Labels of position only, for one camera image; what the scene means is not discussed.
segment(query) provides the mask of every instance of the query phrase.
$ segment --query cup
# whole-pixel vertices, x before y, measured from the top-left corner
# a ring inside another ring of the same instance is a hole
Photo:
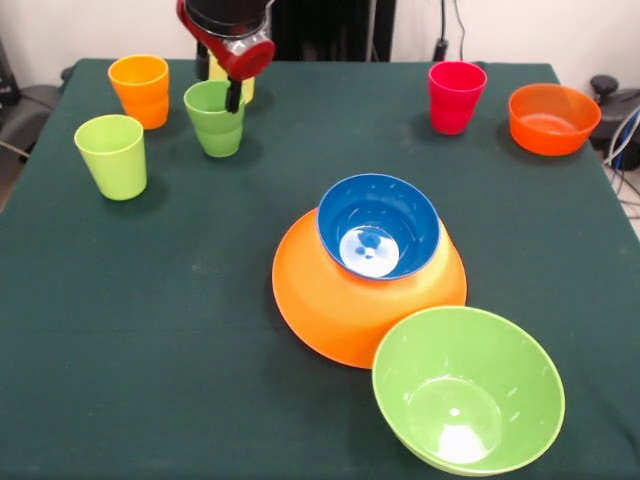
[[[82,124],[74,141],[100,193],[129,200],[147,186],[144,128],[133,117],[104,115]]]
[[[440,62],[429,70],[430,116],[433,129],[459,135],[471,122],[487,85],[487,74],[467,62]]]
[[[227,80],[228,74],[218,63],[218,59],[209,53],[209,80]],[[249,105],[253,100],[253,93],[256,87],[256,78],[251,77],[242,82],[242,95],[245,105]]]
[[[169,65],[154,55],[132,55],[109,67],[111,85],[127,115],[147,130],[159,128],[169,116]]]
[[[237,113],[225,109],[227,80],[206,80],[191,86],[184,94],[184,104],[205,153],[222,158],[240,148],[244,120],[244,96]]]

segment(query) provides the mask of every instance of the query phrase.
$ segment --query stacked bowls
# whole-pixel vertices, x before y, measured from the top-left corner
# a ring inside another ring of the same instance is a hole
[[[305,344],[372,369],[383,417],[422,461],[493,475],[533,462],[557,437],[565,400],[551,358],[515,324],[464,306],[460,255],[406,181],[336,183],[282,239],[272,281]]]
[[[464,305],[467,296],[462,261],[431,202],[381,174],[329,189],[283,238],[272,281],[280,312],[304,343],[367,369],[397,322]]]

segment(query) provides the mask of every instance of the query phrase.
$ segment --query blue bowl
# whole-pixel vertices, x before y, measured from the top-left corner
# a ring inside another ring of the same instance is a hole
[[[424,267],[440,242],[438,214],[404,180],[367,173],[336,183],[318,208],[327,252],[346,270],[373,280],[397,280]]]

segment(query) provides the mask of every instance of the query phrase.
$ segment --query lime green bowl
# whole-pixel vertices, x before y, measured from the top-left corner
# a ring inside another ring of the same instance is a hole
[[[392,328],[373,389],[398,439],[445,472],[480,477],[539,458],[564,419],[560,375],[524,330],[489,312],[439,307]]]

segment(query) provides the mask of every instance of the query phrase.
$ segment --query plastic bowl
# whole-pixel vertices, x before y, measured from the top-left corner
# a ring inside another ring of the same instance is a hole
[[[396,436],[458,475],[521,468],[555,441],[562,381],[543,348],[513,323],[469,307],[423,310],[382,340],[373,388]]]
[[[338,265],[320,241],[318,210],[300,218],[273,260],[273,294],[282,318],[309,347],[331,360],[371,369],[385,334],[413,312],[464,305],[467,276],[444,224],[433,259],[395,282],[372,282]]]
[[[511,136],[537,155],[561,156],[579,150],[600,116],[600,107],[587,95],[552,83],[527,85],[509,99]]]
[[[413,185],[362,174],[335,184],[318,207],[318,231],[331,257],[373,280],[397,280],[424,267],[440,241],[438,215]]]

